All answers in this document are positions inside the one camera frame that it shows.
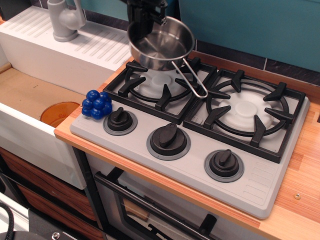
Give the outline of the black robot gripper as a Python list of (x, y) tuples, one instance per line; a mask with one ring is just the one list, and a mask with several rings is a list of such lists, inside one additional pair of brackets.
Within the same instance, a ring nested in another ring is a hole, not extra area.
[(130, 40), (139, 40), (150, 34), (153, 22), (159, 25), (167, 22), (166, 0), (123, 0), (122, 2), (127, 5)]

